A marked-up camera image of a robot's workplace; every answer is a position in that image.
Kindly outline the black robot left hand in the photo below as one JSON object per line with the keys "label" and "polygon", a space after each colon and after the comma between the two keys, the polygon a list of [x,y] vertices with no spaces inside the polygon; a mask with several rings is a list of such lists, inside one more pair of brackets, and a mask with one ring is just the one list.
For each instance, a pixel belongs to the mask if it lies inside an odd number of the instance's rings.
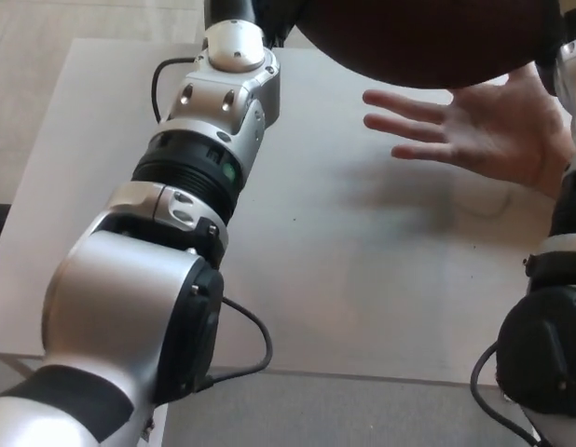
{"label": "black robot left hand", "polygon": [[208,0],[204,2],[205,28],[224,20],[246,20],[262,30],[267,48],[283,47],[303,4],[299,0]]}

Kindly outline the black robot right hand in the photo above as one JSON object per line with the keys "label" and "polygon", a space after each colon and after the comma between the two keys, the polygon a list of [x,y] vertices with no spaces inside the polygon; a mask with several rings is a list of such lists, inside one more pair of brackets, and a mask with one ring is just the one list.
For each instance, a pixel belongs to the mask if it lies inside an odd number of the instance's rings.
{"label": "black robot right hand", "polygon": [[535,65],[543,86],[556,95],[555,67],[563,46],[576,42],[576,1],[545,1],[544,31]]}

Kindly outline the person's bare hand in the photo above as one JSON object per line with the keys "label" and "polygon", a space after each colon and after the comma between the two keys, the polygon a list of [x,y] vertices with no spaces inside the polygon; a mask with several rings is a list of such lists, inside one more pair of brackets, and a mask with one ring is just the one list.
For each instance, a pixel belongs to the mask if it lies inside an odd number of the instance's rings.
{"label": "person's bare hand", "polygon": [[380,111],[365,115],[363,123],[404,138],[391,149],[395,158],[444,163],[558,197],[575,147],[532,65],[511,71],[501,85],[450,93],[450,103],[438,104],[368,89],[363,102]]}

